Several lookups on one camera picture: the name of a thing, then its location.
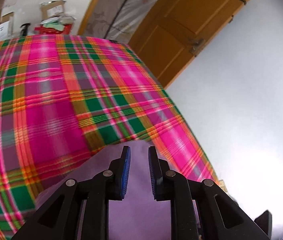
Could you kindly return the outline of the pink plaid bed sheet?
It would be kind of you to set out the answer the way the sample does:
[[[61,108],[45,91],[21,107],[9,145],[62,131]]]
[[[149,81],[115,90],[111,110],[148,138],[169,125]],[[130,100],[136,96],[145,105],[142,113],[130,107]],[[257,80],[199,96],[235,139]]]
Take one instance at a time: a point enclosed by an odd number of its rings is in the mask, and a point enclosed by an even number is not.
[[[184,176],[217,180],[165,89],[126,44],[74,35],[0,41],[0,239],[37,196],[107,145],[146,140]]]

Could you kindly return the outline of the wooden door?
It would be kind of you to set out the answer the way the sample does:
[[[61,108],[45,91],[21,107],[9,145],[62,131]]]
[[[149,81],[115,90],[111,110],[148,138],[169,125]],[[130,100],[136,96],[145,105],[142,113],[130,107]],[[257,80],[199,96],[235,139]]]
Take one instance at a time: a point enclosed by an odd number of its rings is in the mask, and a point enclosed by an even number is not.
[[[168,87],[249,0],[157,0],[129,46]]]

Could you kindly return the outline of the purple fleece garment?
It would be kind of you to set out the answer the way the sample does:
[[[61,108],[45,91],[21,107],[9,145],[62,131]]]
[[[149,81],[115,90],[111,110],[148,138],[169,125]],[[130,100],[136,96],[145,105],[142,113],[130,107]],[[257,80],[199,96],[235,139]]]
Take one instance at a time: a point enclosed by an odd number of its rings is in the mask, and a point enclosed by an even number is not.
[[[122,201],[109,201],[108,239],[172,239],[170,201],[154,199],[148,161],[148,149],[153,145],[144,141],[105,147],[62,181],[42,192],[36,206],[40,208],[68,179],[81,182],[107,170],[111,161],[120,158],[124,146],[131,149],[127,191]]]

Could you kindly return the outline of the white small box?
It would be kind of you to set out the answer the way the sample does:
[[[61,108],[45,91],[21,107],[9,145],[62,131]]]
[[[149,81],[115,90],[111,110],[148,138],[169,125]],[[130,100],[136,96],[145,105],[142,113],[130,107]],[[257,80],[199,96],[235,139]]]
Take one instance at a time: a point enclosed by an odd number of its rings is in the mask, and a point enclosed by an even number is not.
[[[13,33],[14,12],[10,12],[0,18],[0,41],[6,40]]]

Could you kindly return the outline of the brown cardboard box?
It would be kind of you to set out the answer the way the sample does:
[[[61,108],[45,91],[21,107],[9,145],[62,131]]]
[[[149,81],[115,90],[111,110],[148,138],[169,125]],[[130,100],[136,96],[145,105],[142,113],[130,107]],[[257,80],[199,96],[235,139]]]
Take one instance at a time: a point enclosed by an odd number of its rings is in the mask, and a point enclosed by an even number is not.
[[[42,20],[47,20],[52,17],[60,16],[64,13],[64,0],[50,1],[41,3],[40,10]]]

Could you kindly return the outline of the black air pump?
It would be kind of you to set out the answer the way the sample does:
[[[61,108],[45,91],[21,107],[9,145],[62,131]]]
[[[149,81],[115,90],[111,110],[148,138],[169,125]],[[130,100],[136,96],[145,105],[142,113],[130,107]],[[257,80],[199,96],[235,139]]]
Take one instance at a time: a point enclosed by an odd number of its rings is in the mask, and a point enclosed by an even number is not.
[[[30,23],[24,23],[20,26],[21,31],[20,31],[20,37],[25,37],[28,35],[28,28],[31,24]]]

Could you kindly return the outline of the plastic door curtain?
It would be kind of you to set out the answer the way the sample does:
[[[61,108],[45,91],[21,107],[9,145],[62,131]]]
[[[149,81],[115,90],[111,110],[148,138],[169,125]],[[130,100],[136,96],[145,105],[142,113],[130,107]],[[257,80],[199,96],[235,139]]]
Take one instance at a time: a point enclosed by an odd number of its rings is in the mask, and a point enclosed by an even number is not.
[[[128,44],[157,0],[98,0],[84,36]]]

